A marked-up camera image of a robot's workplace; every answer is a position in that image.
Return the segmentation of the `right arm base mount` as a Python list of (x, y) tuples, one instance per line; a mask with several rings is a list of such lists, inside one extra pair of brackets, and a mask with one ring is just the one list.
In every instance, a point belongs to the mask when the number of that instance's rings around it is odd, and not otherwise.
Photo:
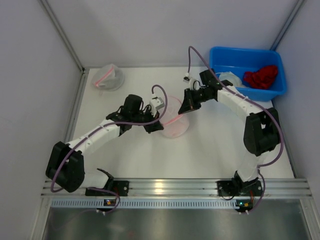
[(261, 182), (256, 178), (252, 181), (242, 182), (240, 179), (220, 180), (217, 182), (218, 196), (225, 200), (234, 197), (260, 197), (263, 193)]

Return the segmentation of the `pink-trimmed mesh laundry bag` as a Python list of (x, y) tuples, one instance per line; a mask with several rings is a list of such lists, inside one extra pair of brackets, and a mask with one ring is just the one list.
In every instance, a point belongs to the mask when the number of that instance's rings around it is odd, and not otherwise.
[(116, 65), (108, 64), (100, 68), (92, 77), (92, 85), (104, 91), (116, 91), (125, 82), (125, 73)]

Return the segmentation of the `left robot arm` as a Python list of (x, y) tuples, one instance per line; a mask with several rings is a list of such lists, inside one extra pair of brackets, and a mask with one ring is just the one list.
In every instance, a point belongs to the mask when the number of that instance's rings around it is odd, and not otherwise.
[(87, 171), (85, 159), (132, 126), (142, 126), (149, 134), (164, 129), (160, 119), (167, 110), (168, 99), (153, 94), (145, 109), (141, 109), (142, 103), (140, 96), (130, 94), (117, 111), (108, 114), (88, 133), (67, 143), (56, 143), (45, 171), (51, 184), (58, 184), (69, 193), (82, 187), (105, 189), (112, 176), (101, 168)]

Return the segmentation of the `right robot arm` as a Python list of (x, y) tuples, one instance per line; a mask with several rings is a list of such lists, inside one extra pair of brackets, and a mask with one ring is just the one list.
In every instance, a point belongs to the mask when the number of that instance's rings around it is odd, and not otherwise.
[(245, 156), (234, 178), (242, 184), (249, 184), (258, 178), (257, 167), (280, 144), (280, 134), (276, 127), (279, 121), (275, 108), (261, 109), (248, 101), (234, 86), (231, 78), (220, 74), (215, 78), (210, 70), (202, 71), (199, 86), (197, 80), (185, 74), (188, 83), (179, 114), (186, 114), (201, 108), (202, 103), (214, 100), (228, 107), (244, 123), (243, 144)]

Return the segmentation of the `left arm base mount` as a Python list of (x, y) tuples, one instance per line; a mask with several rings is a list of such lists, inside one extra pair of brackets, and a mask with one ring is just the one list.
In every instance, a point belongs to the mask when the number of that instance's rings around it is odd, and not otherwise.
[[(114, 192), (120, 197), (127, 197), (129, 192), (129, 185), (130, 185), (130, 182), (127, 180), (109, 179), (103, 189)], [(102, 191), (94, 190), (91, 188), (87, 188), (85, 190), (85, 196), (100, 197), (100, 196), (114, 196), (114, 195), (108, 192), (102, 192)]]

